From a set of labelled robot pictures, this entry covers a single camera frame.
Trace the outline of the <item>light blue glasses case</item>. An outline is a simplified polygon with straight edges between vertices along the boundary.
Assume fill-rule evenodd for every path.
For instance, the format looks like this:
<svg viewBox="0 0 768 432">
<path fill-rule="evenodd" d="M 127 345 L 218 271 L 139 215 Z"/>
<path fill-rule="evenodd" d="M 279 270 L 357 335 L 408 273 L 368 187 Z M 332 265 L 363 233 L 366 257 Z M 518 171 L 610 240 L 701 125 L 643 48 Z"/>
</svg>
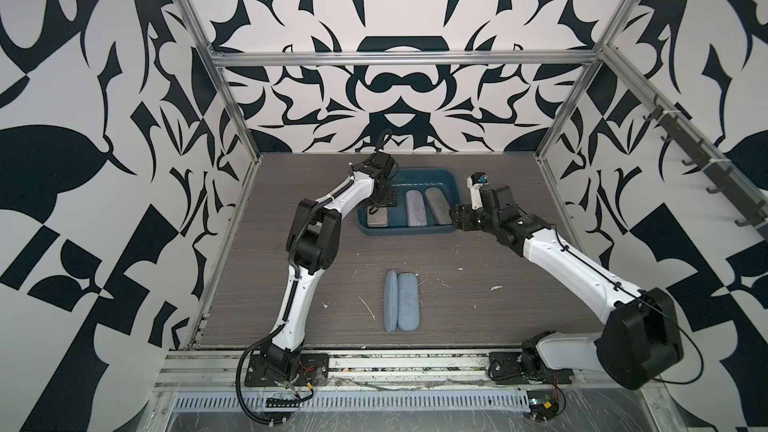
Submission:
<svg viewBox="0 0 768 432">
<path fill-rule="evenodd" d="M 384 329 L 392 333 L 397 329 L 399 315 L 398 273 L 394 269 L 389 270 L 385 275 L 383 307 Z"/>
</svg>

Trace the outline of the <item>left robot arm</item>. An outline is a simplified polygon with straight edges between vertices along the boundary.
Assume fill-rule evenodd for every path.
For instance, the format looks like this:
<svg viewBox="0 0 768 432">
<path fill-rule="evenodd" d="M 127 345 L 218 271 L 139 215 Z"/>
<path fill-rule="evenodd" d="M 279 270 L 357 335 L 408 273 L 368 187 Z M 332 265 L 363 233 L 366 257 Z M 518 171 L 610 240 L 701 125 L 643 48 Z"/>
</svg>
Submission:
<svg viewBox="0 0 768 432">
<path fill-rule="evenodd" d="M 387 195 L 392 192 L 390 176 L 397 162 L 384 151 L 392 136 L 392 130 L 384 130 L 373 152 L 351 164 L 339 186 L 316 200 L 302 200 L 296 208 L 286 241 L 288 280 L 277 320 L 268 335 L 243 351 L 236 366 L 238 405 L 256 424 L 275 427 L 286 423 L 290 415 L 253 410 L 243 396 L 243 369 L 262 367 L 266 377 L 287 387 L 297 380 L 307 317 L 319 280 L 338 254 L 343 219 L 360 207 L 382 208 L 396 202 Z"/>
</svg>

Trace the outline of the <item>beige glasses case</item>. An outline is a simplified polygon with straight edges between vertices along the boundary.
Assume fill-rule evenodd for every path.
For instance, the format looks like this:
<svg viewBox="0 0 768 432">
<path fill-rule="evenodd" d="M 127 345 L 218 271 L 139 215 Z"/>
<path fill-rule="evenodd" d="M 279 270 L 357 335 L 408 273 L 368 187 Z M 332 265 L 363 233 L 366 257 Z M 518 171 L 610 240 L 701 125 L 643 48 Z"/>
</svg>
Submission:
<svg viewBox="0 0 768 432">
<path fill-rule="evenodd" d="M 368 228 L 387 228 L 389 225 L 388 211 L 386 207 L 371 207 L 366 213 L 366 226 Z"/>
</svg>

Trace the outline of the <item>grey glasses case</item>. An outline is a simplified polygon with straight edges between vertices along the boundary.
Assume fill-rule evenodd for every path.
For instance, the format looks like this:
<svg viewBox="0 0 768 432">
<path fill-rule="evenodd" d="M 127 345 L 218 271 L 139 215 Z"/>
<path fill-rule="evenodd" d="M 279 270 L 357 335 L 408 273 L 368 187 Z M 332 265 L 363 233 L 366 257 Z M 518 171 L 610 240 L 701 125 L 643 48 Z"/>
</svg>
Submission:
<svg viewBox="0 0 768 432">
<path fill-rule="evenodd" d="M 452 225 L 451 205 L 443 191 L 438 187 L 430 187 L 424 195 L 436 222 L 441 226 Z"/>
</svg>

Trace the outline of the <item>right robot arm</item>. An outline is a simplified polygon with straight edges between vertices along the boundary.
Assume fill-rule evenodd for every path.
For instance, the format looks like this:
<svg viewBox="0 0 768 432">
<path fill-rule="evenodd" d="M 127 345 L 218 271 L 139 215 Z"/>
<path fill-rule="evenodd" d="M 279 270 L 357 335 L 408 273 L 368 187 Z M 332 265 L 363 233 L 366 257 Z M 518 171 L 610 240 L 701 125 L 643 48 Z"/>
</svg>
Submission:
<svg viewBox="0 0 768 432">
<path fill-rule="evenodd" d="M 694 340 L 679 325 L 667 292 L 643 289 L 610 272 L 569 243 L 556 225 L 522 209 L 509 186 L 490 184 L 485 173 L 472 174 L 467 187 L 469 203 L 450 211 L 454 228 L 493 236 L 555 278 L 603 326 L 596 334 L 540 333 L 522 344 L 515 371 L 502 374 L 501 364 L 492 362 L 491 380 L 541 380 L 555 371 L 584 370 L 637 390 L 661 382 L 663 373 L 683 361 L 684 346 Z"/>
</svg>

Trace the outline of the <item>purple glasses case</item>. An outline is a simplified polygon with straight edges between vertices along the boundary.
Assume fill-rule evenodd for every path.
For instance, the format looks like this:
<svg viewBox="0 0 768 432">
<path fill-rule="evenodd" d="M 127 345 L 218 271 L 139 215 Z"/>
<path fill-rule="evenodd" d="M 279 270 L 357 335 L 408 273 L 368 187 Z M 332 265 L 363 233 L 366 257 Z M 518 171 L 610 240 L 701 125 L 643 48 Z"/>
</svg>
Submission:
<svg viewBox="0 0 768 432">
<path fill-rule="evenodd" d="M 426 206 L 422 193 L 419 190 L 408 190 L 405 194 L 405 199 L 408 226 L 427 226 Z"/>
</svg>

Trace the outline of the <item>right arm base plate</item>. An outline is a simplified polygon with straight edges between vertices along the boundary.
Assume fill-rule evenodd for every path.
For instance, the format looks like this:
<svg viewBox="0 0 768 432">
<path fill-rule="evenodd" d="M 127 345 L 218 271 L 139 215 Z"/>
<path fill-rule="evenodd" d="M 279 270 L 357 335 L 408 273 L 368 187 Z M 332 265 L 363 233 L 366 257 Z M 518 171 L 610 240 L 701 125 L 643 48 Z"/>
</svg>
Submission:
<svg viewBox="0 0 768 432">
<path fill-rule="evenodd" d="M 530 351 L 491 352 L 488 378 L 501 385 L 571 384 L 572 369 L 550 369 Z"/>
</svg>

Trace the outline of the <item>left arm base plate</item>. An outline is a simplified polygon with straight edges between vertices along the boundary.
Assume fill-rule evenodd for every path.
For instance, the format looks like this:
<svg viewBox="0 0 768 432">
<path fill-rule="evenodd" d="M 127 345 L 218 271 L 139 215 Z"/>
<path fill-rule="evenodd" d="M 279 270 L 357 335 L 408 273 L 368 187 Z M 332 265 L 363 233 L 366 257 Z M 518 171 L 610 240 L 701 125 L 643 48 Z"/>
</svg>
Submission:
<svg viewBox="0 0 768 432">
<path fill-rule="evenodd" d="M 255 352 L 245 369 L 246 387 L 268 387 L 283 385 L 285 382 L 296 386 L 315 384 L 327 379 L 330 356 L 324 353 L 282 354 L 277 358 Z"/>
</svg>

